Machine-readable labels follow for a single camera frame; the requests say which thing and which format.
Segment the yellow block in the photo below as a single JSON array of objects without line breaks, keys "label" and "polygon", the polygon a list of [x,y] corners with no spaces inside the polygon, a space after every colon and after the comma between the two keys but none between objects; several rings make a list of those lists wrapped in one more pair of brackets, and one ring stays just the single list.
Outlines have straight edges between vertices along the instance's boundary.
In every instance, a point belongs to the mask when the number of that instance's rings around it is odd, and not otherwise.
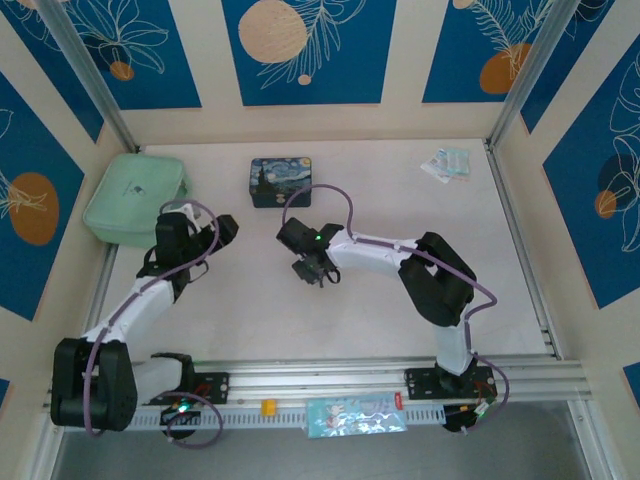
[{"label": "yellow block", "polygon": [[262,416],[273,417],[276,414],[276,401],[275,400],[263,400],[262,401]]}]

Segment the starry night box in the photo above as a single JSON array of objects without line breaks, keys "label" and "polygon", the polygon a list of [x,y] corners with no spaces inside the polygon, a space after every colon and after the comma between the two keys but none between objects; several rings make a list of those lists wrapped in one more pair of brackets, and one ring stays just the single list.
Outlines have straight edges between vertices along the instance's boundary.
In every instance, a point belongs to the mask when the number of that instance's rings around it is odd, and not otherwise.
[{"label": "starry night box", "polygon": [[[294,192],[311,185],[311,159],[254,158],[249,193],[256,208],[282,208]],[[292,207],[311,205],[311,190],[297,196]]]}]

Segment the small package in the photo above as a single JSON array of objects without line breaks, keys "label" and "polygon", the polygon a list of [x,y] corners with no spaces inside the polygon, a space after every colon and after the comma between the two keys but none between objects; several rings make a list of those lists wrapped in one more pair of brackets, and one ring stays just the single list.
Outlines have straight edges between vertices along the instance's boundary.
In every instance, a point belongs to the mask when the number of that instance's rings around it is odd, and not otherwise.
[{"label": "small package", "polygon": [[462,148],[441,148],[420,168],[436,177],[442,183],[452,178],[465,179],[469,176],[469,150]]},{"label": "small package", "polygon": [[[249,193],[256,208],[282,208],[289,197],[311,185],[311,159],[254,158],[251,161]],[[311,189],[298,195],[292,207],[311,205]]]},{"label": "small package", "polygon": [[400,393],[312,399],[307,402],[307,422],[309,438],[407,430]]}]

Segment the gray floor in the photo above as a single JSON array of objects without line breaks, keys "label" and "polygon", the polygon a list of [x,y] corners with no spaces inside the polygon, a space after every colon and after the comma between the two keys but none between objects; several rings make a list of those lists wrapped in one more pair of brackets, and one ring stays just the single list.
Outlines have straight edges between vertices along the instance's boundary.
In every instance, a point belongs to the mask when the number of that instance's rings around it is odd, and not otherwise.
[{"label": "gray floor", "polygon": [[73,433],[65,435],[53,479],[589,478],[579,448],[564,404],[513,404],[468,437],[435,426],[319,440],[300,430],[233,430],[208,450],[185,451],[155,432],[97,440]]}]

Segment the mint green bag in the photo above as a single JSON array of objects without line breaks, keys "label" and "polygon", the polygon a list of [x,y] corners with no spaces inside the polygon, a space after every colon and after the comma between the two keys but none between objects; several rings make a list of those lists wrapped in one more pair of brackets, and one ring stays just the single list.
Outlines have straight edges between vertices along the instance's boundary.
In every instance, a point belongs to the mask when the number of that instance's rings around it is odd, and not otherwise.
[{"label": "mint green bag", "polygon": [[107,168],[82,219],[103,242],[151,248],[160,206],[188,197],[191,188],[176,158],[121,154]]}]

